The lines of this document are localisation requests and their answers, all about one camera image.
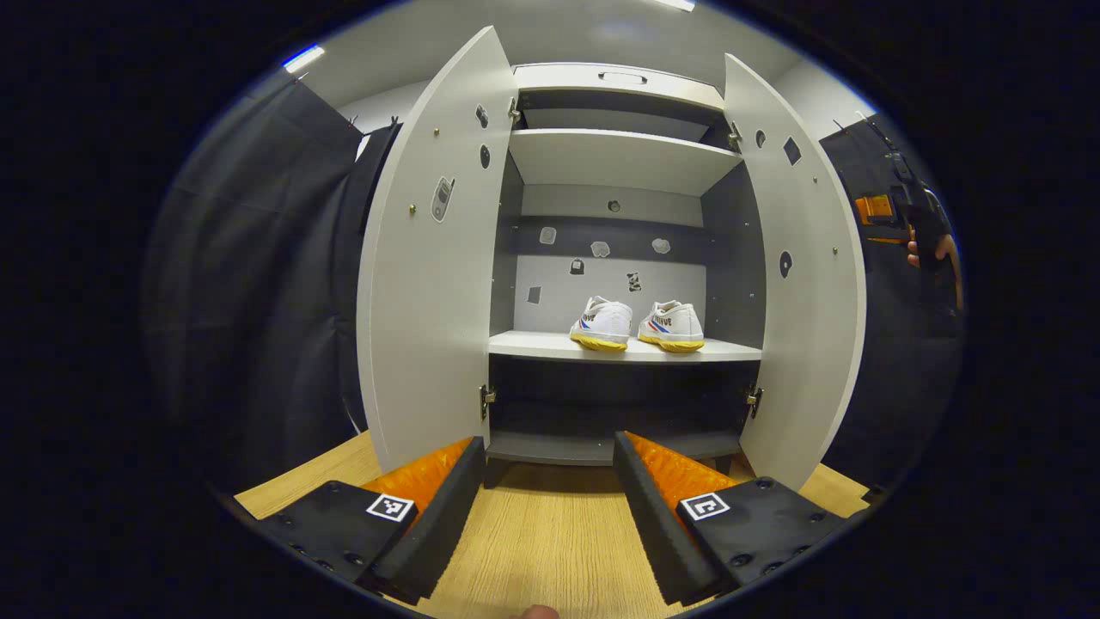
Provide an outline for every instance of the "lower cabinet compartment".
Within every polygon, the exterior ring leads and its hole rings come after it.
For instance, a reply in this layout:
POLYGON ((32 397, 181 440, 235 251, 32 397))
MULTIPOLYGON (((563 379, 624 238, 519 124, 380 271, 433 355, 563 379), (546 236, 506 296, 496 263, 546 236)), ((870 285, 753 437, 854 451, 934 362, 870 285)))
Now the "lower cabinet compartment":
POLYGON ((488 458, 610 466, 627 430, 691 458, 740 452, 758 362, 630 366, 491 355, 488 458))

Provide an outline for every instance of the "open cabinet door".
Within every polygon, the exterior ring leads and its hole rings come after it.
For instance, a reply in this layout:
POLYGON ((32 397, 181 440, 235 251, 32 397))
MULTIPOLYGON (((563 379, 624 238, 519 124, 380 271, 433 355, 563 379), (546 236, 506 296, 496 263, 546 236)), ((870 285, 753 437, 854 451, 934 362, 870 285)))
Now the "open cabinet door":
POLYGON ((508 58, 486 26, 428 84, 378 178, 355 325, 363 405, 384 473, 466 436, 488 445, 480 388, 516 96, 508 58))
POLYGON ((757 475, 802 488, 844 419, 864 351, 864 254, 847 195, 799 114, 726 54, 725 114, 760 210, 763 390, 741 433, 757 475))

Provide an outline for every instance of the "white sneaker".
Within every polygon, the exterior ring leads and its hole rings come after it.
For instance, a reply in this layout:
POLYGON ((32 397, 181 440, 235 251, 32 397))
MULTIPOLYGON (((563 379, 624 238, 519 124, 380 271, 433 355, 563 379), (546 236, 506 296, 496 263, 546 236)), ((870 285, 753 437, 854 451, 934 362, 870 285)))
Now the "white sneaker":
POLYGON ((669 353, 692 353, 703 347, 703 325, 691 302, 653 302, 649 316, 638 325, 638 340, 669 353))
POLYGON ((584 306, 581 320, 569 330, 569 339, 593 351, 623 352, 630 340, 632 318, 628 305, 593 296, 584 306))

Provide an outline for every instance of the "drawer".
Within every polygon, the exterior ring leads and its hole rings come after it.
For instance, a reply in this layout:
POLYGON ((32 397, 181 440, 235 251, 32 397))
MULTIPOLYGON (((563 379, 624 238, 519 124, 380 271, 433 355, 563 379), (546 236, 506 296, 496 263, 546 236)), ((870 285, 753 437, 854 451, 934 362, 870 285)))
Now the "drawer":
POLYGON ((519 91, 590 90, 629 92, 722 111, 718 89, 679 75, 595 63, 547 63, 515 68, 519 91))

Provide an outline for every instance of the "orange object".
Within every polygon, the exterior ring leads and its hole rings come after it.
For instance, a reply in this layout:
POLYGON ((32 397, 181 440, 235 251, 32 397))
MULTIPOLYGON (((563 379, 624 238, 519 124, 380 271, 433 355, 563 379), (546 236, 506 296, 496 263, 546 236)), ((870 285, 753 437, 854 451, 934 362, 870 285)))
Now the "orange object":
POLYGON ((400 468, 395 468, 382 477, 376 477, 360 486, 360 488, 374 493, 383 493, 402 499, 411 499, 416 502, 417 515, 409 524, 409 528, 405 530, 408 533, 416 526, 416 521, 420 520, 424 510, 428 508, 428 504, 436 498, 439 487, 443 485, 443 480, 451 474, 454 463, 459 462, 459 457, 465 452, 471 441, 473 441, 473 436, 463 439, 442 450, 437 450, 400 468))
POLYGON ((683 520, 680 520, 680 515, 676 513, 676 506, 680 501, 737 485, 736 482, 713 468, 698 464, 668 447, 662 447, 629 432, 626 433, 626 436, 634 445, 635 452, 638 452, 641 462, 646 464, 646 469, 653 478, 653 484, 661 493, 661 498, 664 499, 664 504, 672 510, 672 516, 676 518, 676 522, 684 528, 684 531, 688 531, 688 528, 684 527, 683 520))
POLYGON ((890 196, 878 195, 856 199, 856 208, 859 209, 859 220, 865 225, 870 225, 868 217, 893 217, 893 205, 890 203, 890 196))

